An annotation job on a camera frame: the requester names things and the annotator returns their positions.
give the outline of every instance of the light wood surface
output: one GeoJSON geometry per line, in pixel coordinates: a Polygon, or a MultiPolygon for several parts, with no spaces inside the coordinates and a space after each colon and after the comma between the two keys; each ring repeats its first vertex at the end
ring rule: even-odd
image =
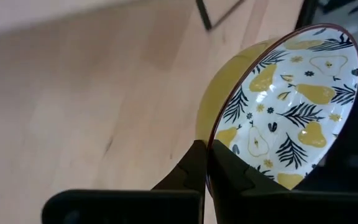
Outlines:
{"type": "Polygon", "coordinates": [[[40,223],[65,189],[153,187],[193,142],[216,71],[290,32],[301,4],[246,0],[211,33],[195,1],[153,0],[0,35],[0,223],[40,223]]]}

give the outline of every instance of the ceramic bowl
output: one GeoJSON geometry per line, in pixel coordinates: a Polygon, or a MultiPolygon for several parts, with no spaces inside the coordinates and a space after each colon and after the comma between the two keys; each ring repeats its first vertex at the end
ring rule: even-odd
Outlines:
{"type": "Polygon", "coordinates": [[[220,140],[292,189],[333,145],[357,94],[358,48],[337,25],[318,24],[255,44],[228,61],[198,111],[197,139],[220,140]]]}

